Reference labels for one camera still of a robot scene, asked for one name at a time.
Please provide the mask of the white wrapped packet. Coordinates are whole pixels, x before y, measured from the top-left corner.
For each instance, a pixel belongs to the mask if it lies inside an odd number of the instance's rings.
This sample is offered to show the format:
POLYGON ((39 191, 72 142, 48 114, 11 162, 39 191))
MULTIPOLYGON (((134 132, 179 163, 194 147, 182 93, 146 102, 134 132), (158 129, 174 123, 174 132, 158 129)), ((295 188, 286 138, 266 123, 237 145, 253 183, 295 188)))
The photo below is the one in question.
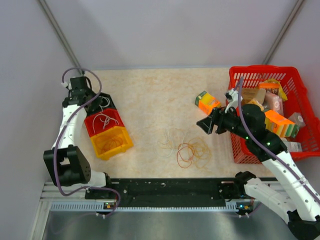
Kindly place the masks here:
POLYGON ((302 145, 299 142, 285 141, 284 144, 290 153, 299 153, 303 151, 302 145))

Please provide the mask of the red plastic bin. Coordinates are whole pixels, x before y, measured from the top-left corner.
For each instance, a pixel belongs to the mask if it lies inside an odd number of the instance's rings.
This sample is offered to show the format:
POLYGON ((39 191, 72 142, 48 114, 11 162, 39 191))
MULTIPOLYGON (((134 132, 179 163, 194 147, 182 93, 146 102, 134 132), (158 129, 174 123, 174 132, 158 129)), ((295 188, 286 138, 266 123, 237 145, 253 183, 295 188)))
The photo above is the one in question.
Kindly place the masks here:
POLYGON ((87 116, 84 124, 89 137, 98 135, 113 127, 124 127, 124 123, 116 109, 107 108, 96 114, 87 116))

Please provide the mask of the grey small box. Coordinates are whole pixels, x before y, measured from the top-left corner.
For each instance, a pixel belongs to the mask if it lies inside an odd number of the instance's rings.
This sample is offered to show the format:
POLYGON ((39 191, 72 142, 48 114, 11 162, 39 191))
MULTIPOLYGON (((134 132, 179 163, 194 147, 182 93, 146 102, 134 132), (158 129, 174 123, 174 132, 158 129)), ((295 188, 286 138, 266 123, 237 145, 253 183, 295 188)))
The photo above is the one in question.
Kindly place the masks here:
POLYGON ((294 123, 294 129, 303 128, 306 126, 305 121, 300 112, 294 112, 288 117, 288 120, 294 123))

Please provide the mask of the pink packet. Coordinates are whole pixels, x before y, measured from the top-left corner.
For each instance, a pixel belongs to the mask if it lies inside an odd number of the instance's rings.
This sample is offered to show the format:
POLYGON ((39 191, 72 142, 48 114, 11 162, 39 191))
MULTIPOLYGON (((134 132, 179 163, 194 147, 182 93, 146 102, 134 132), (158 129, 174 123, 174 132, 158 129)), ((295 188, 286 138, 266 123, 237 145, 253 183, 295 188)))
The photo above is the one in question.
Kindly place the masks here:
POLYGON ((282 116, 284 115, 283 100, 274 93, 266 92, 263 106, 265 109, 268 108, 269 110, 273 110, 282 116))

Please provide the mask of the yellow bag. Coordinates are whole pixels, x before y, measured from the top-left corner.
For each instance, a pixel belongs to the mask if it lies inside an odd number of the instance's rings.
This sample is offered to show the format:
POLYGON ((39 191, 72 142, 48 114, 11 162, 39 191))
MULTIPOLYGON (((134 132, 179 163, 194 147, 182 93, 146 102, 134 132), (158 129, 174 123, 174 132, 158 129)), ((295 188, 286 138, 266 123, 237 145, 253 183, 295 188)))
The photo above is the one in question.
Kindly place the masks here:
POLYGON ((273 85, 274 86, 270 90, 272 93, 278 95, 280 98, 282 98, 283 101, 287 101, 288 100, 288 97, 287 97, 286 93, 284 92, 280 81, 278 81, 278 80, 276 80, 274 78, 269 78, 269 79, 265 80, 264 82, 269 84, 269 85, 273 85))

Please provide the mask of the yellow sponge pack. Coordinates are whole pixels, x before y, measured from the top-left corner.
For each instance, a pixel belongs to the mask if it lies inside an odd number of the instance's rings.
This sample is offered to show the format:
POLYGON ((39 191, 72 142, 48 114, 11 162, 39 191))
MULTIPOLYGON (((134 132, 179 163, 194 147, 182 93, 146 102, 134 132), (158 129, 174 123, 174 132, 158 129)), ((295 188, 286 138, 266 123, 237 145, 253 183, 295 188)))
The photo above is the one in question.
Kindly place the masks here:
POLYGON ((262 112, 264 111, 263 105, 255 98, 251 99, 247 104, 258 106, 262 112))

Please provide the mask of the yellow plastic bin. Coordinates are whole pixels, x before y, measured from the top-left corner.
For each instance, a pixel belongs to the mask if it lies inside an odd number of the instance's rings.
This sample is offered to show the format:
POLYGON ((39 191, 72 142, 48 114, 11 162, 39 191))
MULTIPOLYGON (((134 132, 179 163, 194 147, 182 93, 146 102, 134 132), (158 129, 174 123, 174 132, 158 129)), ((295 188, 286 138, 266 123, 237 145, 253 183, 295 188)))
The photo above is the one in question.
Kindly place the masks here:
POLYGON ((134 146, 125 127, 114 126, 90 138, 95 155, 107 161, 115 155, 125 153, 134 146))

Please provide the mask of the brown cardboard box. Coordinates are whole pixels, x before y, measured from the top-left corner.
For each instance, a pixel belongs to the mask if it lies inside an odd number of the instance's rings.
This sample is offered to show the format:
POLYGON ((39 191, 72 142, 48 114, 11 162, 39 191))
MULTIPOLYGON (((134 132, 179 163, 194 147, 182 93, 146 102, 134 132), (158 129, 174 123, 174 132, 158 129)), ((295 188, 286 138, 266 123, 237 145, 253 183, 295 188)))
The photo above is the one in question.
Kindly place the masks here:
POLYGON ((241 92, 242 103, 247 104, 251 100, 256 100, 260 104, 262 104, 265 100, 266 90, 259 88, 243 88, 241 92))

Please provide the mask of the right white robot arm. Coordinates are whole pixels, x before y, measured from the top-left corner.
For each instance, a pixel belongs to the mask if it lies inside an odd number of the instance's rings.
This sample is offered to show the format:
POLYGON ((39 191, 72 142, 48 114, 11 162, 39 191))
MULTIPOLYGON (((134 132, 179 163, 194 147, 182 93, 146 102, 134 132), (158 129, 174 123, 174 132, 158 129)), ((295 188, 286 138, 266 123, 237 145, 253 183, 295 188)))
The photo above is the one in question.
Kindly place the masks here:
POLYGON ((245 140, 247 149, 269 169, 286 195, 283 195, 253 173, 239 172, 233 192, 239 198, 246 196, 260 201, 276 213, 298 240, 314 240, 320 236, 320 196, 294 162, 281 138, 266 128, 265 114, 254 104, 239 110, 214 108, 197 121, 206 134, 230 132, 245 140))

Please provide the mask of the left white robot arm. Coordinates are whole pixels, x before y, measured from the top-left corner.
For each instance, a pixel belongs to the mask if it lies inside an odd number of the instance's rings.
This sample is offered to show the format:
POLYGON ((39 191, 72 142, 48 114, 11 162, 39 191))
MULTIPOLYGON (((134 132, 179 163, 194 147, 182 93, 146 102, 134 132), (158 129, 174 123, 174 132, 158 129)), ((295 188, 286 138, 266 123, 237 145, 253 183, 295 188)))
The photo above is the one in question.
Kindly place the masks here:
POLYGON ((68 96, 62 102, 62 121, 59 134, 52 148, 43 153, 43 160, 55 186, 96 187, 102 198, 109 198, 114 191, 109 176, 104 172, 94 171, 78 146, 81 128, 89 112, 98 109, 101 100, 96 97, 88 77, 72 77, 68 96))

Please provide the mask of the orange sponge pack on table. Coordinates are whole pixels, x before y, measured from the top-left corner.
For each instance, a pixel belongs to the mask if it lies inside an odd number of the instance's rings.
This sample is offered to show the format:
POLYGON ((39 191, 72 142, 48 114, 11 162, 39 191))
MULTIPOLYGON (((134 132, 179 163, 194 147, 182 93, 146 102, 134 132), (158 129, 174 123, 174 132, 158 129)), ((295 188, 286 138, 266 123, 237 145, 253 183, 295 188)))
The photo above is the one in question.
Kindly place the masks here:
POLYGON ((201 92, 196 98, 194 104, 202 110, 207 116, 214 108, 220 108, 221 102, 209 94, 207 91, 201 92))

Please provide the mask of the black plastic bin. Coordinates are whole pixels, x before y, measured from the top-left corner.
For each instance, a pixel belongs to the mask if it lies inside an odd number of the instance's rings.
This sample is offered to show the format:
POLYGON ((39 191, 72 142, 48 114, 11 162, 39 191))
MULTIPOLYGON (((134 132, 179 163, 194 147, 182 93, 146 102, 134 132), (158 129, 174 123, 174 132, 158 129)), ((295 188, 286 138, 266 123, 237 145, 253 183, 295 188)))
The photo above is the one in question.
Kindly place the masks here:
POLYGON ((92 101, 88 106, 85 107, 87 116, 91 116, 102 112, 105 109, 114 109, 116 106, 112 100, 112 97, 107 93, 100 93, 99 96, 92 101))

